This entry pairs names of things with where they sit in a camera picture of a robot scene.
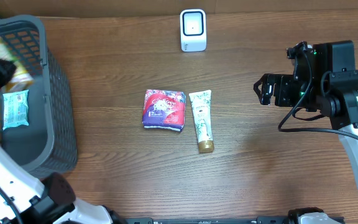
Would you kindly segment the green yellow juice carton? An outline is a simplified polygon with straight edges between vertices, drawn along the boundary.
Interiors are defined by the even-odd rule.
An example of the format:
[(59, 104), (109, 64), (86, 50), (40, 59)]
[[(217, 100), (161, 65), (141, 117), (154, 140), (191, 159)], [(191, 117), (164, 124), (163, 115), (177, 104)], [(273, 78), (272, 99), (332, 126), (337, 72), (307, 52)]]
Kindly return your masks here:
[(34, 79), (30, 73), (26, 70), (25, 66), (20, 60), (14, 56), (9, 50), (8, 46), (3, 42), (0, 37), (0, 59), (12, 62), (16, 66), (16, 71), (10, 81), (2, 88), (5, 93), (12, 93), (17, 91), (23, 91), (33, 84)]

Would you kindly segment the light green wipes pack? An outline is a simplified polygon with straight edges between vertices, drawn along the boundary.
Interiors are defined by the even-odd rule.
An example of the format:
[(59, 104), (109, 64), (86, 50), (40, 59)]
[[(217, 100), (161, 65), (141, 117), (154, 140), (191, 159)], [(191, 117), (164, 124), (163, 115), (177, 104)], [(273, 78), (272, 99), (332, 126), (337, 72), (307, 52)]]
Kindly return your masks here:
[(29, 125), (27, 120), (29, 109), (27, 102), (28, 93), (28, 90), (23, 90), (3, 94), (3, 130), (16, 128), (21, 125)]

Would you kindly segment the white floral cream tube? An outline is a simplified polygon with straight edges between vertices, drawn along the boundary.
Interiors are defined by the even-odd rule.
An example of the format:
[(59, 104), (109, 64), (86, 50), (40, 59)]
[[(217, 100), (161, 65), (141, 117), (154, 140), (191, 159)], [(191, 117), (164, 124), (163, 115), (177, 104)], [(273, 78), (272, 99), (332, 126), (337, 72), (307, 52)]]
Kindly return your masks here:
[(211, 90), (189, 94), (199, 153), (214, 151), (211, 125)]

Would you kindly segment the purple red tissue pack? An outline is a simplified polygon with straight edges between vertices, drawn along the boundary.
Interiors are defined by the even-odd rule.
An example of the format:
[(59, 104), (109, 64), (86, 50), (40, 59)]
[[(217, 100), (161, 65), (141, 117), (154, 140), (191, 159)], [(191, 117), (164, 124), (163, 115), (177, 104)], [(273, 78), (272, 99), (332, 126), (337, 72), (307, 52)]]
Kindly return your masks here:
[(146, 90), (142, 124), (144, 128), (181, 132), (185, 125), (186, 96), (182, 91)]

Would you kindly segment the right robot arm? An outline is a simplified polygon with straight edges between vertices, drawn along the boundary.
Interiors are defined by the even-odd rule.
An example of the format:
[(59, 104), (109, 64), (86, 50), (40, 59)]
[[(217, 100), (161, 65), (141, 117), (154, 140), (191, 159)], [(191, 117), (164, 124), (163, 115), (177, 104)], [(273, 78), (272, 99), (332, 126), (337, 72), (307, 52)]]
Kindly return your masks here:
[[(300, 42), (287, 49), (291, 75), (265, 73), (254, 83), (261, 105), (289, 107), (278, 130), (339, 136), (351, 163), (358, 189), (358, 69), (351, 40), (309, 45)], [(331, 128), (284, 128), (300, 110), (315, 112), (309, 120), (329, 118)]]

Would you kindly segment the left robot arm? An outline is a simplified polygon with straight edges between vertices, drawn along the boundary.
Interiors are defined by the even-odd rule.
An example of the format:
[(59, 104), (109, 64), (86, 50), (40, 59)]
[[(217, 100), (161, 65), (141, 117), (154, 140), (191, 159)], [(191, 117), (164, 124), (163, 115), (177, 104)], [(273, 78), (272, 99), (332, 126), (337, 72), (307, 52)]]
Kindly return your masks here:
[[(77, 148), (68, 80), (48, 51), (24, 60), (34, 77), (20, 97), (27, 124), (4, 127), (0, 92), (0, 222), (121, 223), (103, 205), (79, 199), (63, 173), (77, 163)], [(0, 59), (0, 87), (15, 65)]]

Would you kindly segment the white barcode scanner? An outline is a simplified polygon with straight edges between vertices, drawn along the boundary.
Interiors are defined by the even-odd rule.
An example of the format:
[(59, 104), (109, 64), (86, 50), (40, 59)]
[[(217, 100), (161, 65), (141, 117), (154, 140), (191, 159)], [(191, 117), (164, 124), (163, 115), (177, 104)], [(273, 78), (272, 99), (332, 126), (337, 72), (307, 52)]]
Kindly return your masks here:
[(206, 50), (206, 14), (202, 9), (186, 9), (180, 14), (180, 42), (183, 52)]

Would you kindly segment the grey plastic mesh basket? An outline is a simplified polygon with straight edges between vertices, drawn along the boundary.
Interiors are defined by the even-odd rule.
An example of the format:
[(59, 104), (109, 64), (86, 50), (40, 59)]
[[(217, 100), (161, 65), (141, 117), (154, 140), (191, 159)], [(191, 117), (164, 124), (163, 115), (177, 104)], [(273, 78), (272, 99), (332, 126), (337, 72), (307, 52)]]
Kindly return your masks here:
[(1, 19), (0, 36), (34, 78), (27, 97), (27, 126), (2, 128), (0, 93), (0, 145), (36, 178), (74, 169), (77, 148), (70, 86), (48, 48), (44, 25), (30, 15)]

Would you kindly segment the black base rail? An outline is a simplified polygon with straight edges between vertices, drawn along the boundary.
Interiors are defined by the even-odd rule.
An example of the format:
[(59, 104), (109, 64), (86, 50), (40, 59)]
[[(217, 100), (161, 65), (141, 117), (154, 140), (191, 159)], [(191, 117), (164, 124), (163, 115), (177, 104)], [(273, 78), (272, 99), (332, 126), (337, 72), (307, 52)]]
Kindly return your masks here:
[(195, 218), (195, 219), (153, 219), (127, 218), (127, 224), (291, 224), (286, 216), (259, 216), (257, 218)]

